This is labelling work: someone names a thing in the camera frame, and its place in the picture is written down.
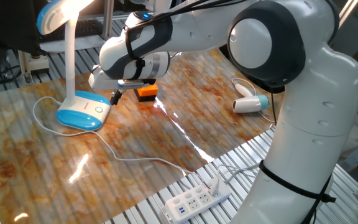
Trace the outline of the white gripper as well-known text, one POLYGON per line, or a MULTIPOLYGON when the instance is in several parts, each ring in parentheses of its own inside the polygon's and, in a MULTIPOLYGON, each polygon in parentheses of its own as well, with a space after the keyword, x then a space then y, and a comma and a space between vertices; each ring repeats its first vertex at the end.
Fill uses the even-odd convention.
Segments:
MULTIPOLYGON (((94 65, 89 75, 88 83, 93 90, 116 90, 118 89, 117 80, 109 78, 100 65, 94 65)), ((121 90, 111 93, 110 104, 117 105, 121 99, 121 90)))

